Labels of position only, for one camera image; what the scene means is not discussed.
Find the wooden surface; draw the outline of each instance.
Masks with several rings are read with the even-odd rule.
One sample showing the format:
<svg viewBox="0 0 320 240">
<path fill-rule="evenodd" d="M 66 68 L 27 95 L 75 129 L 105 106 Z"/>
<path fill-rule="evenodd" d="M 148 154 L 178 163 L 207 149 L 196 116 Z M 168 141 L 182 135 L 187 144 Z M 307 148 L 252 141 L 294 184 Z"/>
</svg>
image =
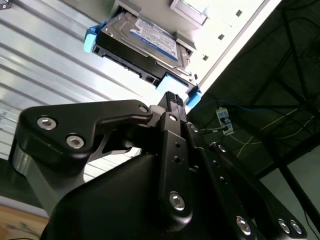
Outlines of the wooden surface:
<svg viewBox="0 0 320 240">
<path fill-rule="evenodd" d="M 30 238 L 37 240 L 48 220 L 0 205 L 0 240 Z"/>
</svg>

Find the mounting hole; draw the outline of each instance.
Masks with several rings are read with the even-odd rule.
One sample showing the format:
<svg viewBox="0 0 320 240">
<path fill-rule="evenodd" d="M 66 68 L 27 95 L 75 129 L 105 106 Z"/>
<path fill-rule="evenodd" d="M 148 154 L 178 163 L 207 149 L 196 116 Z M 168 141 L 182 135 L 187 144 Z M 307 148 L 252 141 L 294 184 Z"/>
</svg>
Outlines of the mounting hole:
<svg viewBox="0 0 320 240">
<path fill-rule="evenodd" d="M 175 116 L 173 116 L 173 115 L 171 115 L 171 114 L 170 114 L 169 118 L 170 118 L 172 121 L 177 121 L 177 120 L 178 120 Z"/>
<path fill-rule="evenodd" d="M 227 181 L 225 180 L 225 178 L 223 176 L 220 177 L 220 180 L 223 184 L 227 184 Z"/>
<path fill-rule="evenodd" d="M 180 159 L 179 157 L 177 157 L 177 156 L 175 156 L 175 157 L 173 158 L 173 160 L 174 160 L 177 164 L 180 164 L 180 163 L 181 163 L 181 159 Z"/>
<path fill-rule="evenodd" d="M 149 83 L 153 83 L 155 81 L 155 79 L 152 76 L 146 76 L 145 80 Z"/>
<path fill-rule="evenodd" d="M 219 40 L 222 40 L 222 39 L 224 39 L 224 37 L 225 37 L 225 35 L 220 34 L 220 35 L 218 36 L 218 39 L 219 39 Z"/>
<path fill-rule="evenodd" d="M 218 163 L 216 160 L 213 160 L 213 164 L 214 164 L 216 167 L 220 167 L 219 163 Z"/>
<path fill-rule="evenodd" d="M 85 145 L 85 141 L 76 135 L 71 135 L 66 138 L 66 143 L 73 149 L 80 149 Z"/>
<path fill-rule="evenodd" d="M 235 15 L 236 15 L 237 17 L 240 17 L 241 14 L 242 14 L 242 11 L 241 11 L 241 10 L 238 10 Z"/>
<path fill-rule="evenodd" d="M 149 110 L 145 107 L 145 106 L 143 106 L 143 105 L 139 105 L 139 109 L 140 109 L 140 111 L 141 112 L 143 112 L 143 113 L 147 113 Z"/>
</svg>

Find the metal bolt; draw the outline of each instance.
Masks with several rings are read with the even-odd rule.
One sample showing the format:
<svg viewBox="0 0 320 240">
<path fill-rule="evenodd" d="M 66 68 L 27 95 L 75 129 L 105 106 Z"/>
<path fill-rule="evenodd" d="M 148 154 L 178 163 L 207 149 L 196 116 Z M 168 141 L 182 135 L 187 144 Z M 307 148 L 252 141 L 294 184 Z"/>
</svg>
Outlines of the metal bolt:
<svg viewBox="0 0 320 240">
<path fill-rule="evenodd" d="M 38 126 L 42 129 L 45 130 L 52 130 L 54 128 L 56 128 L 57 123 L 55 120 L 53 120 L 52 118 L 49 117 L 40 117 L 37 121 L 36 124 L 38 124 Z"/>
<path fill-rule="evenodd" d="M 148 112 L 148 109 L 147 109 L 145 106 L 143 106 L 143 105 L 140 105 L 140 106 L 139 106 L 139 109 L 140 109 L 141 112 L 144 112 L 144 113 L 147 113 L 147 112 Z"/>
<path fill-rule="evenodd" d="M 175 210 L 182 211 L 186 207 L 184 199 L 177 193 L 171 193 L 169 200 Z"/>
<path fill-rule="evenodd" d="M 281 228 L 283 229 L 283 231 L 285 231 L 287 234 L 290 233 L 290 229 L 287 226 L 287 224 L 285 223 L 285 221 L 283 221 L 282 219 L 279 219 L 279 224 L 280 224 Z"/>
<path fill-rule="evenodd" d="M 251 234 L 250 226 L 243 217 L 237 216 L 236 224 L 245 235 L 249 236 Z"/>
<path fill-rule="evenodd" d="M 221 144 L 218 145 L 218 148 L 221 150 L 221 152 L 226 153 L 227 150 L 225 149 L 224 146 L 222 146 Z"/>
<path fill-rule="evenodd" d="M 73 149 L 80 149 L 85 145 L 84 140 L 79 136 L 68 136 L 66 139 L 66 143 Z"/>
<path fill-rule="evenodd" d="M 169 118 L 170 118 L 172 121 L 177 121 L 177 120 L 178 120 L 178 119 L 177 119 L 175 116 L 173 116 L 173 115 L 170 115 Z"/>
<path fill-rule="evenodd" d="M 194 125 L 191 125 L 191 127 L 190 127 L 194 132 L 199 132 L 199 130 L 194 126 Z"/>
<path fill-rule="evenodd" d="M 299 227 L 299 225 L 295 221 L 291 220 L 291 225 L 294 228 L 294 230 L 296 230 L 296 232 L 298 234 L 302 234 L 301 228 Z"/>
</svg>

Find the electrical cable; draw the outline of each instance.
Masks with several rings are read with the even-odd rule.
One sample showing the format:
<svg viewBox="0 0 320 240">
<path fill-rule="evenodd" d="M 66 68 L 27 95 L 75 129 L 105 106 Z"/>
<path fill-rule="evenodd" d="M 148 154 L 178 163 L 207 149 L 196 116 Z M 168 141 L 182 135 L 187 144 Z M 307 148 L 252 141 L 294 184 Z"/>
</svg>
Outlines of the electrical cable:
<svg viewBox="0 0 320 240">
<path fill-rule="evenodd" d="M 212 96 L 212 97 L 216 100 L 216 109 L 219 109 L 219 108 L 220 108 L 219 101 L 218 101 L 218 100 L 216 99 L 216 97 L 213 96 L 212 94 L 211 94 L 210 96 Z M 204 128 L 207 129 L 208 126 L 209 126 L 216 118 L 217 118 L 217 114 L 214 113 L 213 118 L 212 118 L 206 125 L 204 125 Z"/>
<path fill-rule="evenodd" d="M 234 139 L 236 142 L 238 142 L 240 144 L 246 144 L 246 142 L 240 141 L 239 139 L 237 139 L 234 136 L 232 136 L 232 134 L 229 134 L 228 136 L 230 136 L 232 139 Z M 249 145 L 261 144 L 261 143 L 262 143 L 262 141 L 255 141 L 255 142 L 249 143 Z"/>
<path fill-rule="evenodd" d="M 21 237 L 21 238 L 12 238 L 12 239 L 8 239 L 8 240 L 34 240 L 34 239 L 28 238 L 28 237 Z"/>
<path fill-rule="evenodd" d="M 231 149 L 230 152 L 233 152 L 234 150 L 237 150 L 239 148 L 241 148 L 241 146 L 238 146 L 238 147 L 235 147 L 235 148 Z"/>
<path fill-rule="evenodd" d="M 299 121 L 295 120 L 293 117 L 291 117 L 291 116 L 289 116 L 289 115 L 285 115 L 284 113 L 282 113 L 282 112 L 280 112 L 280 111 L 278 111 L 278 110 L 275 110 L 275 109 L 272 109 L 272 111 L 275 112 L 275 113 L 277 113 L 277 114 L 279 114 L 279 115 L 282 115 L 282 116 L 290 119 L 291 121 L 293 121 L 293 122 L 295 122 L 296 124 L 298 124 L 299 126 L 301 126 L 301 130 L 305 130 L 305 131 L 308 132 L 311 136 L 313 135 L 313 133 L 312 133 L 311 131 L 309 131 L 307 128 L 305 128 L 304 125 L 302 125 Z"/>
<path fill-rule="evenodd" d="M 308 216 L 307 216 L 307 213 L 305 211 L 305 209 L 302 207 L 302 210 L 304 212 L 304 216 L 305 216 L 305 220 L 306 220 L 306 223 L 308 224 L 309 228 L 311 229 L 311 231 L 313 232 L 313 234 L 315 235 L 315 237 L 320 240 L 320 238 L 318 237 L 318 235 L 316 234 L 316 231 L 311 227 L 311 224 L 309 223 L 309 220 L 308 220 Z"/>
<path fill-rule="evenodd" d="M 209 104 L 212 104 L 212 103 L 215 103 L 215 102 L 223 102 L 223 103 L 229 103 L 229 104 L 233 104 L 235 106 L 237 106 L 238 108 L 241 108 L 243 110 L 246 110 L 246 111 L 249 111 L 249 112 L 253 112 L 253 113 L 269 113 L 271 112 L 271 110 L 268 110 L 268 109 L 251 109 L 251 108 L 247 108 L 247 107 L 243 107 L 237 103 L 235 103 L 234 101 L 230 101 L 230 100 L 225 100 L 225 99 L 216 99 L 216 100 L 212 100 L 212 101 L 208 101 L 198 107 L 196 107 L 194 110 L 199 110 Z"/>
<path fill-rule="evenodd" d="M 320 35 L 318 34 L 311 44 L 302 52 L 300 58 L 310 62 L 311 64 L 320 63 Z"/>
<path fill-rule="evenodd" d="M 212 134 L 212 133 L 218 133 L 218 132 L 227 131 L 227 130 L 228 130 L 228 127 L 224 126 L 223 128 L 219 128 L 219 129 L 211 130 L 209 132 L 201 133 L 201 135 L 204 136 L 204 135 L 208 135 L 208 134 Z"/>
<path fill-rule="evenodd" d="M 296 20 L 305 20 L 305 21 L 308 21 L 309 23 L 313 24 L 315 27 L 318 28 L 318 30 L 320 30 L 320 26 L 315 23 L 313 20 L 307 18 L 307 17 L 296 17 L 296 18 L 293 18 L 291 20 L 289 20 L 288 22 L 291 23 L 293 21 L 296 21 Z M 249 50 L 247 50 L 246 52 L 244 52 L 243 54 L 235 57 L 232 61 L 233 62 L 236 62 L 237 60 L 239 60 L 240 58 L 244 57 L 245 55 L 249 54 L 252 50 L 254 50 L 255 48 L 257 48 L 260 44 L 262 44 L 266 39 L 268 39 L 268 37 L 270 35 L 272 35 L 274 32 L 276 32 L 278 29 L 282 28 L 285 24 L 281 24 L 279 26 L 277 26 L 275 29 L 273 29 L 272 31 L 268 32 L 264 38 L 262 38 L 260 41 L 258 41 L 253 47 L 251 47 Z"/>
<path fill-rule="evenodd" d="M 297 135 L 297 134 L 300 133 L 303 129 L 305 129 L 306 125 L 307 125 L 314 117 L 315 117 L 315 116 L 312 116 L 308 121 L 306 121 L 306 123 L 305 123 L 298 131 L 296 131 L 295 133 L 292 133 L 292 134 L 287 135 L 287 136 L 277 137 L 277 139 L 287 139 L 287 138 L 293 137 L 294 135 Z"/>
<path fill-rule="evenodd" d="M 267 127 L 271 126 L 272 124 L 275 124 L 276 122 L 280 121 L 281 119 L 285 118 L 287 115 L 290 115 L 290 114 L 294 113 L 294 112 L 297 111 L 297 110 L 298 110 L 298 108 L 296 108 L 296 109 L 288 112 L 288 113 L 285 114 L 284 116 L 281 116 L 281 117 L 277 118 L 277 119 L 274 120 L 273 122 L 271 122 L 271 123 L 265 125 L 264 127 L 262 127 L 262 128 L 260 129 L 260 131 L 262 131 L 263 129 L 266 129 Z M 252 140 L 253 138 L 254 138 L 254 136 L 250 137 L 249 140 L 245 143 L 245 145 L 242 146 L 242 148 L 240 149 L 240 151 L 239 151 L 238 154 L 236 155 L 237 158 L 240 156 L 240 154 L 241 154 L 242 151 L 245 149 L 245 147 L 246 147 L 247 145 L 249 145 L 249 143 L 251 142 L 251 140 Z"/>
<path fill-rule="evenodd" d="M 314 121 L 313 134 L 316 134 L 316 133 L 317 133 L 317 126 L 318 126 L 318 120 L 317 120 L 317 119 L 315 119 L 315 121 Z"/>
<path fill-rule="evenodd" d="M 216 128 L 203 128 L 203 129 L 200 129 L 200 131 L 205 131 L 205 130 L 214 131 L 214 130 L 222 130 L 224 128 L 226 128 L 226 126 L 220 126 L 220 127 L 216 127 Z"/>
<path fill-rule="evenodd" d="M 283 55 L 283 57 L 281 58 L 277 68 L 275 69 L 275 71 L 279 72 L 283 67 L 284 65 L 286 64 L 286 62 L 288 61 L 289 57 L 291 56 L 291 48 L 289 48 L 285 54 Z"/>
<path fill-rule="evenodd" d="M 292 8 L 281 8 L 281 10 L 285 10 L 285 11 L 296 11 L 296 10 L 301 10 L 301 9 L 305 9 L 307 7 L 312 6 L 313 4 L 319 2 L 319 0 L 314 0 L 306 5 L 303 6 L 296 6 L 296 7 L 292 7 Z"/>
<path fill-rule="evenodd" d="M 296 131 L 295 133 L 292 133 L 292 134 L 287 135 L 287 136 L 277 137 L 276 139 L 279 139 L 279 140 L 281 140 L 281 139 L 288 139 L 288 138 L 293 137 L 294 135 L 297 135 L 298 133 L 300 133 L 300 132 L 306 127 L 306 125 L 307 125 L 314 117 L 315 117 L 315 116 L 312 116 L 308 121 L 306 121 L 306 123 L 303 125 L 303 127 L 300 128 L 300 129 L 299 129 L 298 131 Z M 229 134 L 228 136 L 230 136 L 232 139 L 234 139 L 235 141 L 237 141 L 237 142 L 240 143 L 240 144 L 244 144 L 244 145 L 246 144 L 246 142 L 243 142 L 243 141 L 237 139 L 236 137 L 232 136 L 231 134 Z M 255 144 L 261 144 L 261 143 L 262 143 L 262 141 L 256 141 L 256 142 L 248 143 L 247 145 L 255 145 Z"/>
</svg>

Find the blue cable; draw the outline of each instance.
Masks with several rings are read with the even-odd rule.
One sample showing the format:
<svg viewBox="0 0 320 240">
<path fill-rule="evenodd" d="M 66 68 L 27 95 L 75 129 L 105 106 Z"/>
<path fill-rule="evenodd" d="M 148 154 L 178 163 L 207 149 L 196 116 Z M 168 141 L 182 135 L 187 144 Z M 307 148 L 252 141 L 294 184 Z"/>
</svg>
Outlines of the blue cable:
<svg viewBox="0 0 320 240">
<path fill-rule="evenodd" d="M 212 103 L 215 103 L 215 102 L 224 102 L 224 103 L 229 103 L 229 104 L 233 104 L 233 105 L 236 105 L 237 107 L 243 109 L 243 110 L 246 110 L 246 111 L 249 111 L 249 112 L 253 112 L 253 113 L 269 113 L 269 112 L 272 112 L 271 110 L 267 110 L 267 109 L 252 109 L 252 108 L 246 108 L 246 107 L 243 107 L 237 103 L 235 103 L 234 101 L 230 101 L 230 100 L 225 100 L 225 99 L 217 99 L 217 100 L 212 100 L 212 101 L 208 101 L 198 107 L 195 107 L 194 110 L 198 110 L 200 108 L 203 108 L 209 104 L 212 104 Z"/>
</svg>

